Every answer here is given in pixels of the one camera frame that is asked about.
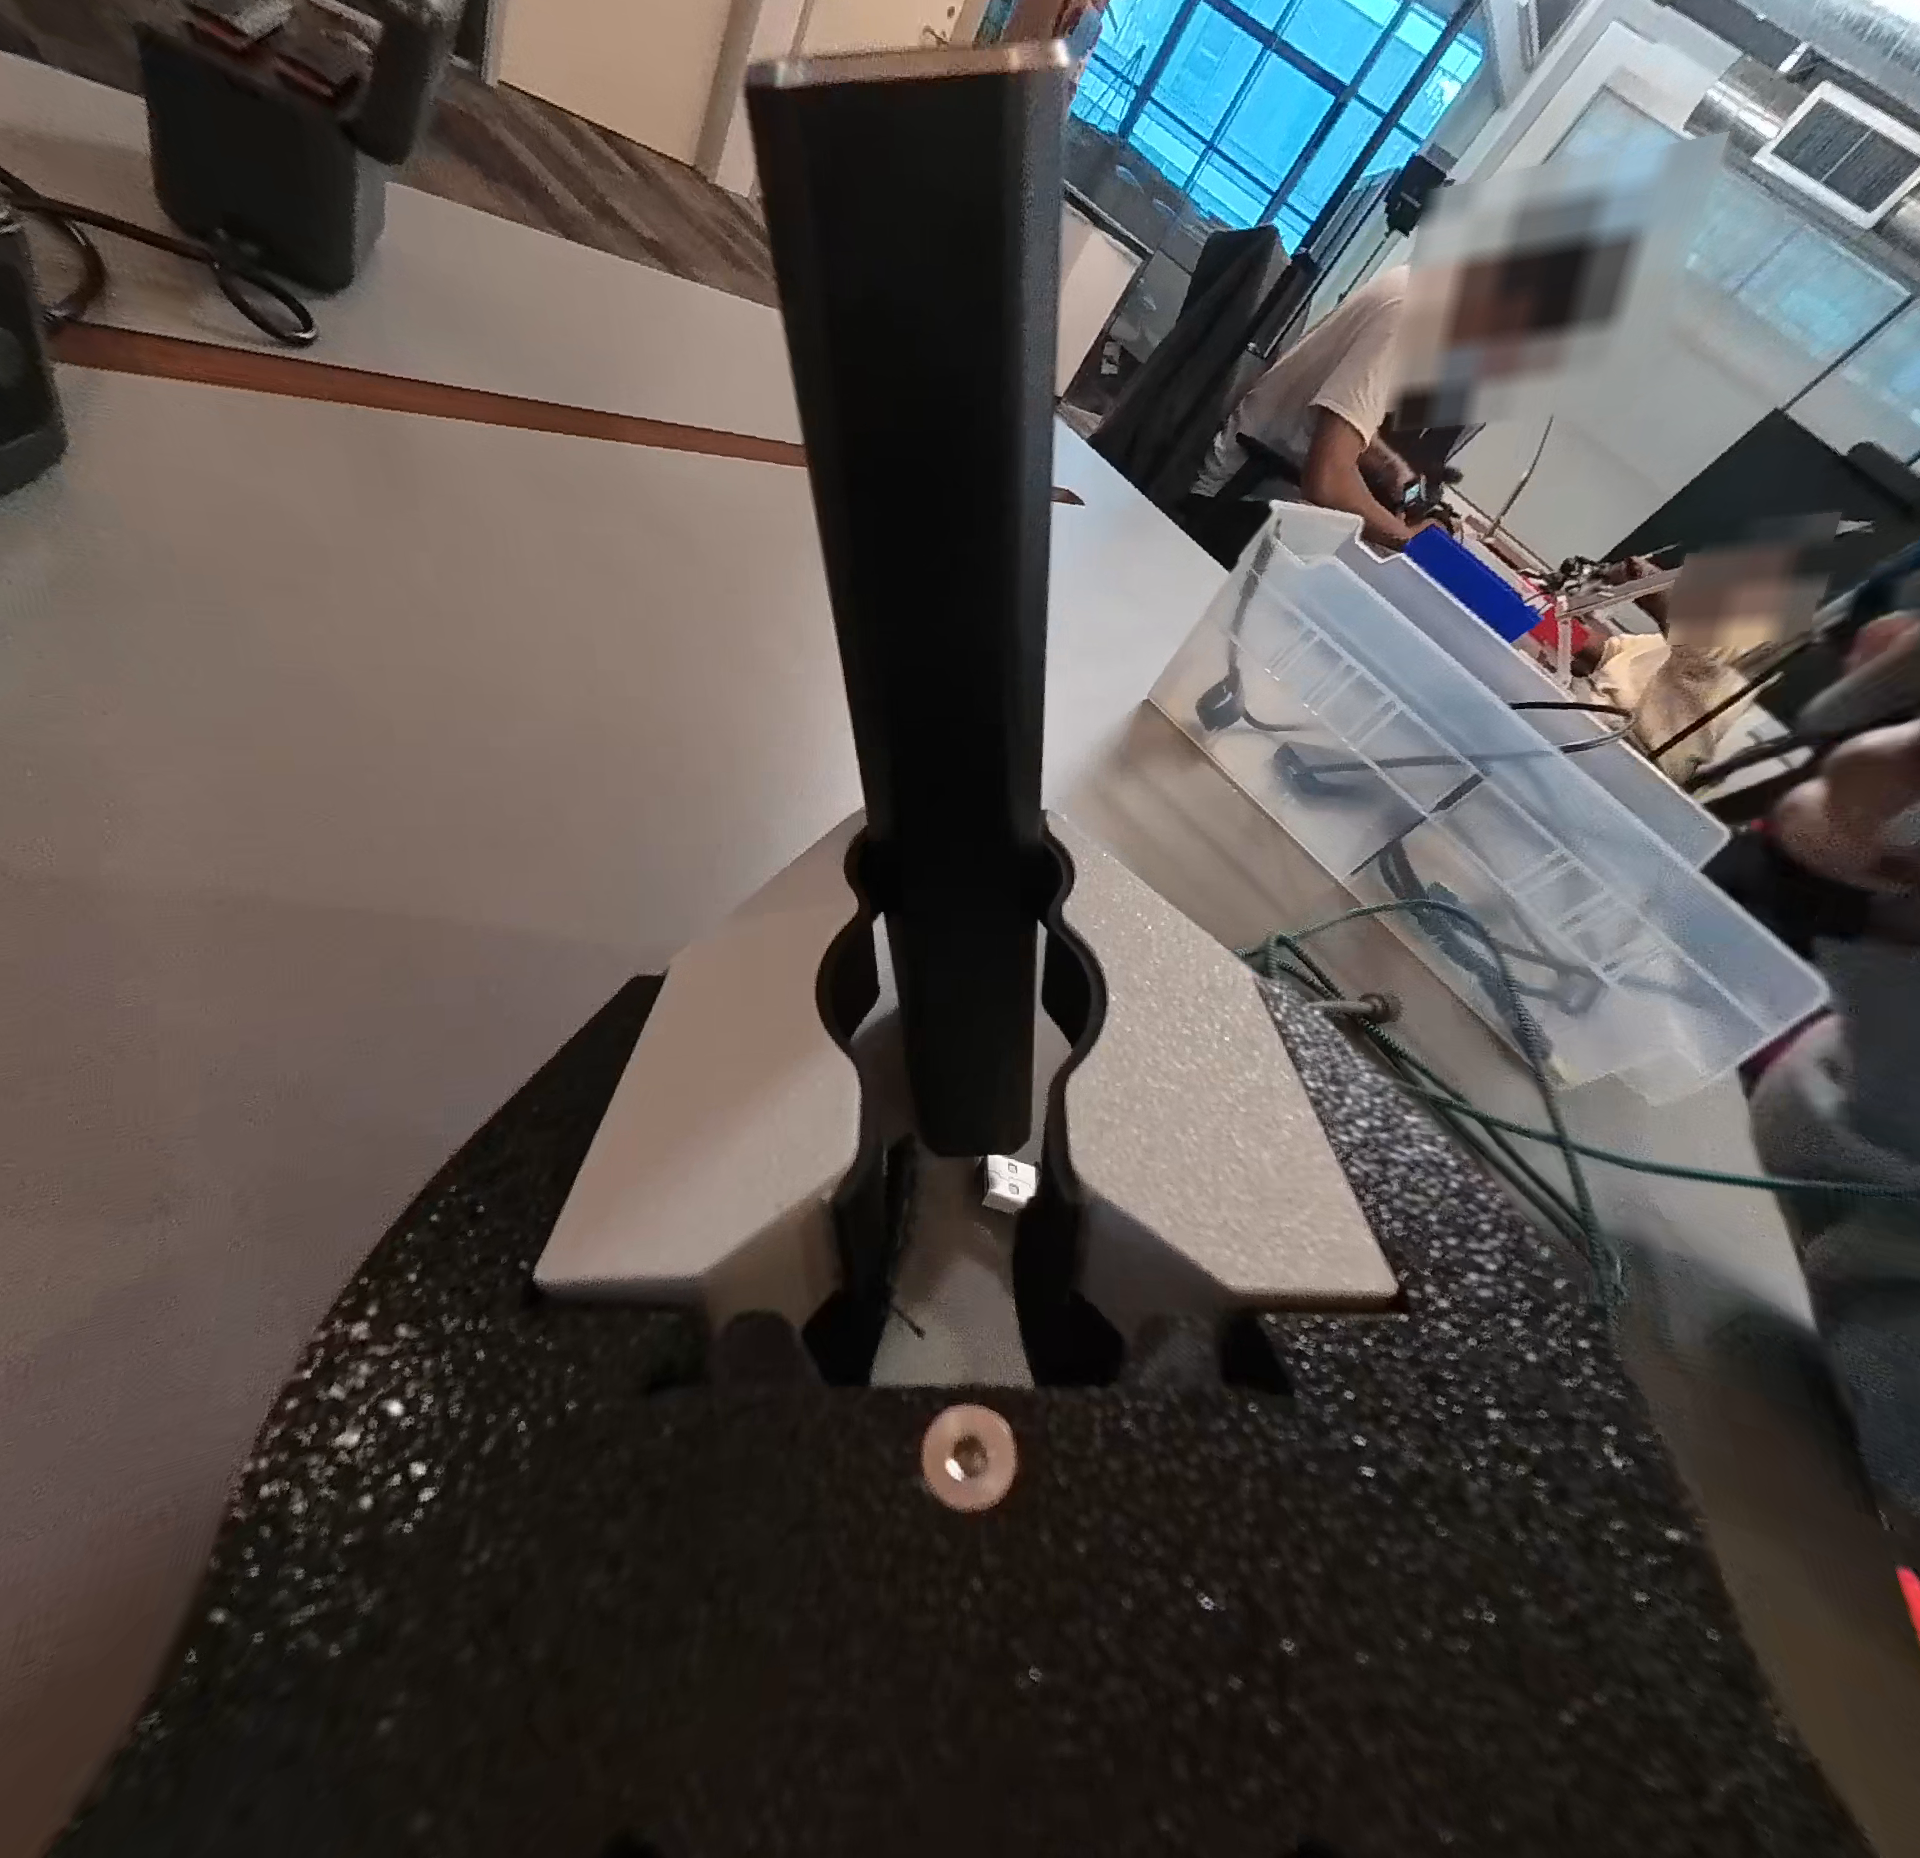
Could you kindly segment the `large grid window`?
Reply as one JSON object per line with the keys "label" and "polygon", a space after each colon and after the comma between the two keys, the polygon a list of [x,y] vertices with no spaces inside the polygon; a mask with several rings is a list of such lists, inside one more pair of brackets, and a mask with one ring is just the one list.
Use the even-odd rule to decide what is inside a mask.
{"label": "large grid window", "polygon": [[1069,114],[1069,189],[1141,247],[1268,224],[1295,250],[1383,120],[1405,166],[1475,82],[1462,0],[1112,0]]}

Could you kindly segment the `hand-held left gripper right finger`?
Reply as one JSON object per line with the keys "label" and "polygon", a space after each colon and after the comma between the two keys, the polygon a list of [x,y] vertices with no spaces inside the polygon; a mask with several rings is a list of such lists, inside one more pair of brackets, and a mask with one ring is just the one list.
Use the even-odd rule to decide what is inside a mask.
{"label": "hand-held left gripper right finger", "polygon": [[1401,1285],[1252,970],[1063,814],[1044,1199],[1094,1312],[1391,1312]]}

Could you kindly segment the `silver spiral air duct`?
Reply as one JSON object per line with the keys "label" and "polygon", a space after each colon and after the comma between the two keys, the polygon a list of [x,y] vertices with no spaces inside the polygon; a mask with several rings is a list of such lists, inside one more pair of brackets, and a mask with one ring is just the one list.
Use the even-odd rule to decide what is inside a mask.
{"label": "silver spiral air duct", "polygon": [[1897,124],[1918,123],[1918,0],[1655,0],[1727,46],[1688,120],[1746,148],[1832,82]]}

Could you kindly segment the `person's right hand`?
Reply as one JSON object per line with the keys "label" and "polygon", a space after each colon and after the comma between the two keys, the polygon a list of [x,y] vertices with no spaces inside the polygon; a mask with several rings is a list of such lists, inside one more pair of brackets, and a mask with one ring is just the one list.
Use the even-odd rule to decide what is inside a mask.
{"label": "person's right hand", "polygon": [[1918,889],[1918,721],[1838,744],[1772,817],[1785,857],[1840,885]]}

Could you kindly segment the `clear plastic organizer box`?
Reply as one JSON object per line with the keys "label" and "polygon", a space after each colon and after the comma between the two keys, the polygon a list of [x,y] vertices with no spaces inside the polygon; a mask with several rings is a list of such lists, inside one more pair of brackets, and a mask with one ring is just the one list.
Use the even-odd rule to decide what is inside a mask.
{"label": "clear plastic organizer box", "polygon": [[1566,1087],[1689,1098],[1826,1002],[1623,719],[1354,515],[1272,503],[1148,701],[1508,1044],[1521,1010]]}

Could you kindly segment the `blue plastic bin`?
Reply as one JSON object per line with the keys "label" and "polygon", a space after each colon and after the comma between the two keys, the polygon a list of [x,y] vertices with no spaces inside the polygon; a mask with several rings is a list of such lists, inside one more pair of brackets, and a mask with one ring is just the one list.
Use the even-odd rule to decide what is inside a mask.
{"label": "blue plastic bin", "polygon": [[1405,555],[1508,647],[1534,638],[1549,619],[1549,606],[1537,596],[1443,526],[1415,531]]}

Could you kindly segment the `black wall screen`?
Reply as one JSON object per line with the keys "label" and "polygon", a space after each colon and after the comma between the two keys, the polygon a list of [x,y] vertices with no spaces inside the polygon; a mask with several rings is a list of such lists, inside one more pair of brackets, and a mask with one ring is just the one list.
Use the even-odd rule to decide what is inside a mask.
{"label": "black wall screen", "polygon": [[1871,441],[1835,450],[1785,411],[1772,411],[1716,456],[1658,511],[1632,526],[1611,557],[1746,547],[1800,551],[1800,571],[1838,597],[1915,547],[1918,475]]}

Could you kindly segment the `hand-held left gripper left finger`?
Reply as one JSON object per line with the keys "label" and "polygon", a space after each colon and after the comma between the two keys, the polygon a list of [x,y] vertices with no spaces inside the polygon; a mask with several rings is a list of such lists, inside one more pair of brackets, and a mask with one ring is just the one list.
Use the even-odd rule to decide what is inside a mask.
{"label": "hand-held left gripper left finger", "polygon": [[853,1039],[891,981],[845,817],[671,962],[533,1281],[543,1296],[809,1321],[852,1281]]}

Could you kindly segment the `person's right forearm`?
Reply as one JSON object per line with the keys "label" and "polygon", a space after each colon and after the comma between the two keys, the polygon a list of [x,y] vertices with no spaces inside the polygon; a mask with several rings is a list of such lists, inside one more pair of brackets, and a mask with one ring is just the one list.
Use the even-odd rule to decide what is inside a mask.
{"label": "person's right forearm", "polygon": [[1873,901],[1867,931],[1825,941],[1825,1016],[1749,1101],[1762,1173],[1810,1181],[1779,1204],[1813,1285],[1915,1285],[1918,901]]}

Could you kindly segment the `white wall vent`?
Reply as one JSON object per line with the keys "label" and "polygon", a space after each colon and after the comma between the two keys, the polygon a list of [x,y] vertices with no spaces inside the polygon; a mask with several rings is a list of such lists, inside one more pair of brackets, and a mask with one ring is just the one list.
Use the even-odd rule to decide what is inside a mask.
{"label": "white wall vent", "polygon": [[1858,233],[1877,230],[1918,186],[1918,134],[1832,80],[1815,85],[1751,164]]}

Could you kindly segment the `black jacket on chair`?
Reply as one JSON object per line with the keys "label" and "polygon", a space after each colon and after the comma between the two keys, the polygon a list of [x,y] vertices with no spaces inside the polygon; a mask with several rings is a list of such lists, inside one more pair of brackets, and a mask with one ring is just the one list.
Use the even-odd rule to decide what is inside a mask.
{"label": "black jacket on chair", "polygon": [[1090,450],[1176,515],[1255,365],[1292,336],[1313,287],[1313,263],[1292,260],[1273,225],[1215,233],[1169,333],[1092,429]]}

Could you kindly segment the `white cabinet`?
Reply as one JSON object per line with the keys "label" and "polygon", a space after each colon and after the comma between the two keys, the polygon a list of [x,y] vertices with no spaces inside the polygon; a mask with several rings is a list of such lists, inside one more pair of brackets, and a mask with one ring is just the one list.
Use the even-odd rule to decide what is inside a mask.
{"label": "white cabinet", "polygon": [[753,63],[969,44],[986,2],[489,0],[483,73],[753,198]]}

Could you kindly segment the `black portable power station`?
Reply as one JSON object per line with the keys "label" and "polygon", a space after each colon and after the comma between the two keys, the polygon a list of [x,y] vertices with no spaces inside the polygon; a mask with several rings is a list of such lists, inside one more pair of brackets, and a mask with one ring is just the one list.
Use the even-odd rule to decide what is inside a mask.
{"label": "black portable power station", "polygon": [[156,202],[255,276],[331,294],[384,224],[466,0],[156,0],[135,22]]}

